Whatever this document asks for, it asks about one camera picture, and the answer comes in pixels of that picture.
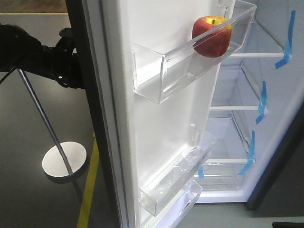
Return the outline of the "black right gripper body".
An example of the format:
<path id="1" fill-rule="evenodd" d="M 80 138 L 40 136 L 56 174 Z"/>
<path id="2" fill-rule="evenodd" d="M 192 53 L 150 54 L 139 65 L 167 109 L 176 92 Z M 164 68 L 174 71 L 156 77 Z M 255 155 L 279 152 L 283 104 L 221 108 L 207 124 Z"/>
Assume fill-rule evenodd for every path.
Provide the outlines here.
<path id="1" fill-rule="evenodd" d="M 304 228 L 304 223 L 302 222 L 278 222 L 272 223 L 272 228 Z"/>

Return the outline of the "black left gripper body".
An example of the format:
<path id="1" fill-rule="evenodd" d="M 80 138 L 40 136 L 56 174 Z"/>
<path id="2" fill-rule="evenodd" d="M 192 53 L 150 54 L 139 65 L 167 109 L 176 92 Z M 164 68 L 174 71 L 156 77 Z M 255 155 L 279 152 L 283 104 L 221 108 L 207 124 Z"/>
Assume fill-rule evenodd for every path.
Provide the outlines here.
<path id="1" fill-rule="evenodd" d="M 52 48 L 52 72 L 65 88 L 84 89 L 84 82 L 71 28 L 59 32 L 60 40 Z"/>

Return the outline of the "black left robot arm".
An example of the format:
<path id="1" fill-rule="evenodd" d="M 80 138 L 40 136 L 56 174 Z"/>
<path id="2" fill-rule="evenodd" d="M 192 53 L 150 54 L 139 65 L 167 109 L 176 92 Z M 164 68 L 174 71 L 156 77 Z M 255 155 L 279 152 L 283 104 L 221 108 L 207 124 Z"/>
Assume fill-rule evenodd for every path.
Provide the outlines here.
<path id="1" fill-rule="evenodd" d="M 54 47 L 41 42 L 17 25 L 0 26 L 0 71 L 17 68 L 54 81 L 62 87 L 84 89 L 71 28 L 59 33 Z"/>

